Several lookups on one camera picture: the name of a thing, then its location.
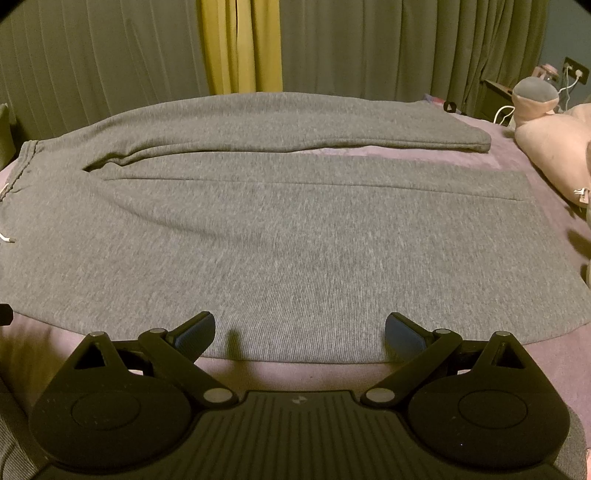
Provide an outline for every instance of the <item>curtain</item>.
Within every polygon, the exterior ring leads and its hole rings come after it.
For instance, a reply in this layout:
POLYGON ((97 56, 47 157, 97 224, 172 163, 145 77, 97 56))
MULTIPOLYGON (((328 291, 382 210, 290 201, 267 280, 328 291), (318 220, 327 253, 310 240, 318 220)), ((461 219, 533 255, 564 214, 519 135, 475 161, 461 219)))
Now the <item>curtain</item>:
POLYGON ((282 91, 279 1, 201 0, 200 7, 213 93, 282 91))
POLYGON ((481 81, 509 87, 540 55, 548 0, 280 0, 285 91, 473 114, 481 81))

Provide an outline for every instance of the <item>blue wall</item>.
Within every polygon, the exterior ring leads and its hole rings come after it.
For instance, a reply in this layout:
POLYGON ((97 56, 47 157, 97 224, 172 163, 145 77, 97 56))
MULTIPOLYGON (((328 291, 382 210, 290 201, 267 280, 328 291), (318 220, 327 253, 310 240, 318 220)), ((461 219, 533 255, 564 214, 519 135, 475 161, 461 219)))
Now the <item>blue wall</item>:
MULTIPOLYGON (((591 13, 576 0, 549 0, 548 24, 539 63, 550 63, 560 71, 565 57, 591 69, 591 13)), ((569 79, 569 84, 574 82, 574 78, 569 79)), ((569 108, 583 103, 589 95, 591 77, 587 85, 577 84, 571 90, 569 108)))

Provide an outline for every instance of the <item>yellow curtain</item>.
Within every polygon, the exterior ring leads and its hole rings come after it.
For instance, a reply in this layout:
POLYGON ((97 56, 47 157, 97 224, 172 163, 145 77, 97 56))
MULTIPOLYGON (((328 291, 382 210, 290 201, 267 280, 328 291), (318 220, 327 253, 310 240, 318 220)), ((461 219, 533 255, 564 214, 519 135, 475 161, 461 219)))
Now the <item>yellow curtain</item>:
POLYGON ((281 92, 279 0, 197 0, 214 95, 281 92))

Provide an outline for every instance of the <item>black wall socket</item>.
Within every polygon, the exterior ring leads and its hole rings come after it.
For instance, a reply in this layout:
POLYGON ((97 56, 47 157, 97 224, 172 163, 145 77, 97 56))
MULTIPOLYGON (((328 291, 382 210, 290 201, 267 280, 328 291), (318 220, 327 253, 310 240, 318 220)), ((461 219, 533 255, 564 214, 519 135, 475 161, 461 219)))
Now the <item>black wall socket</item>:
POLYGON ((589 78, 589 69, 584 66, 581 65, 580 63, 575 62, 573 59, 570 59, 568 57, 566 57, 564 59, 564 65, 566 67, 566 64, 570 65, 572 67, 571 70, 569 70, 569 77, 572 78, 576 78, 577 76, 575 75, 575 72, 577 70, 580 70, 581 72, 583 72, 583 76, 581 78, 579 78, 579 83, 582 83, 583 85, 587 84, 587 79, 589 78))

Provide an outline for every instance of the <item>bedside table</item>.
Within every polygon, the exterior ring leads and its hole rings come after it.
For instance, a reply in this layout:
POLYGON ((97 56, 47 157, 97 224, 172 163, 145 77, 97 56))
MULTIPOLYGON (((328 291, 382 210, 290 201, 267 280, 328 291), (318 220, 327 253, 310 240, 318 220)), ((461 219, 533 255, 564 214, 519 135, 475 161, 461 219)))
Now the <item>bedside table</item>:
MULTIPOLYGON (((513 90, 490 80, 484 80, 483 83, 486 87, 486 92, 480 108, 476 111, 475 117, 492 122, 499 108, 505 105, 513 105, 513 100, 511 99, 513 90)), ((507 108, 499 116, 502 115, 501 118, 503 118, 509 112, 510 110, 507 108)))

